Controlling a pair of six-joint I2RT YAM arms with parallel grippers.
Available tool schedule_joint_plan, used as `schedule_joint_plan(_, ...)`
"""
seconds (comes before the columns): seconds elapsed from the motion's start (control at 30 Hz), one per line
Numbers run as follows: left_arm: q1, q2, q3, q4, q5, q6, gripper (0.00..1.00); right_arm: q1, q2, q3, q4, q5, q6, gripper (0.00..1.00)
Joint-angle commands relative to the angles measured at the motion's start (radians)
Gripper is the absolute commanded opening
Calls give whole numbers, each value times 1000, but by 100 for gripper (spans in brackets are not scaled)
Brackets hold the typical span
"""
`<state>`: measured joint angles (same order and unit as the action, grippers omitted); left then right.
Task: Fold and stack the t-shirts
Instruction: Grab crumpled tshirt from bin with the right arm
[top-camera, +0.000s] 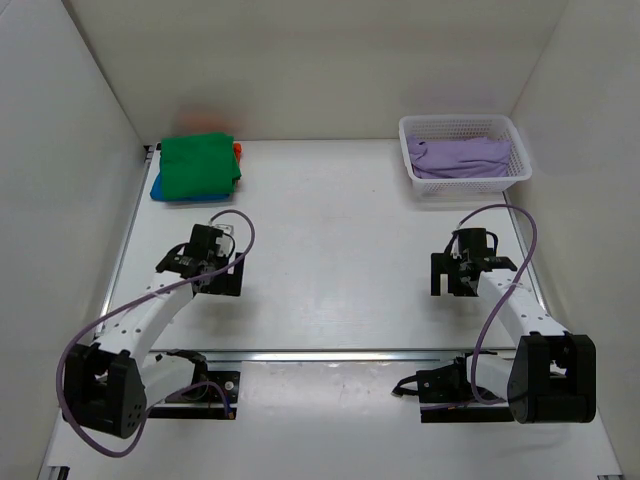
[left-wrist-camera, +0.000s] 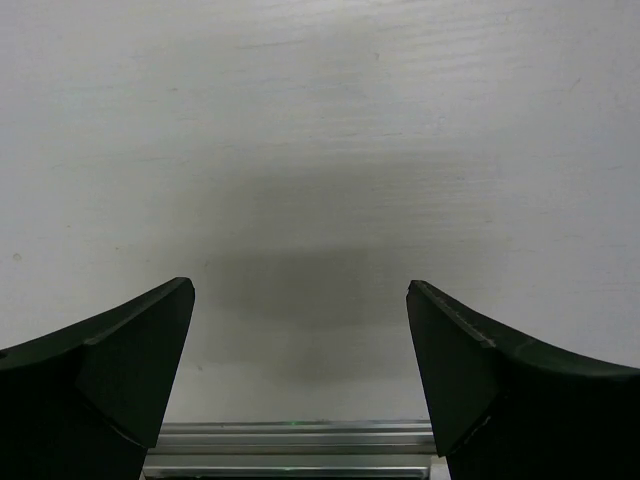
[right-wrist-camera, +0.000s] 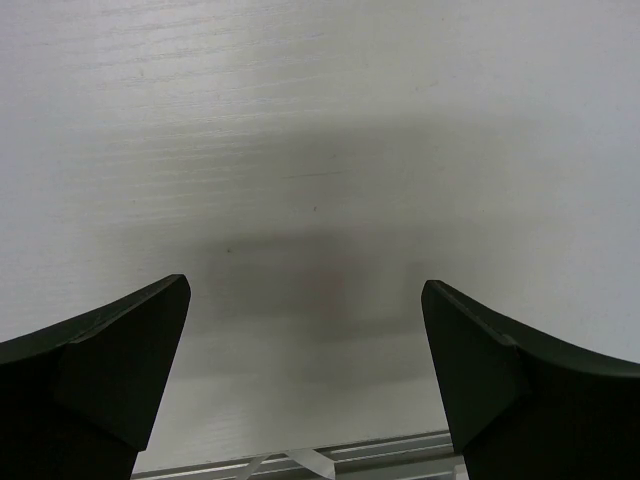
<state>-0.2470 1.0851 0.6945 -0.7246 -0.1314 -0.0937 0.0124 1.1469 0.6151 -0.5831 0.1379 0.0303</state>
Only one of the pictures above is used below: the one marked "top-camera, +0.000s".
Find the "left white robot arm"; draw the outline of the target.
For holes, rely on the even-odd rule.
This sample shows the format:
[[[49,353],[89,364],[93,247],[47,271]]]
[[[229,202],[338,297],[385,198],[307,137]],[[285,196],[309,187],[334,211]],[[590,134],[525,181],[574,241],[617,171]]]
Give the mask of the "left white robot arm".
[[[62,389],[66,420],[127,439],[146,411],[177,391],[203,391],[206,360],[191,350],[151,349],[196,295],[238,296],[244,261],[230,225],[193,227],[190,239],[167,252],[146,288],[147,300],[115,316],[111,328],[66,354]]]

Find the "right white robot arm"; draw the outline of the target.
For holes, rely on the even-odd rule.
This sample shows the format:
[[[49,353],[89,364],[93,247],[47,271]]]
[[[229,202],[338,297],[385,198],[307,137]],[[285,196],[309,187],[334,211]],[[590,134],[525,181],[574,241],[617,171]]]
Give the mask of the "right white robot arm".
[[[431,293],[476,297],[497,308],[513,358],[480,350],[419,370],[393,388],[420,403],[424,423],[589,423],[596,415],[596,347],[558,323],[520,282],[484,228],[458,229],[431,256]]]

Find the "purple t shirt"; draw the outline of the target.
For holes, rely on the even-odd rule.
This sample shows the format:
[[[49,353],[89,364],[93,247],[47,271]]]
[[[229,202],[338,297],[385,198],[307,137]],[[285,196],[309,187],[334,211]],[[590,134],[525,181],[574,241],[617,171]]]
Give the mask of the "purple t shirt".
[[[504,177],[512,142],[477,137],[468,140],[426,141],[406,139],[410,164],[420,179]]]

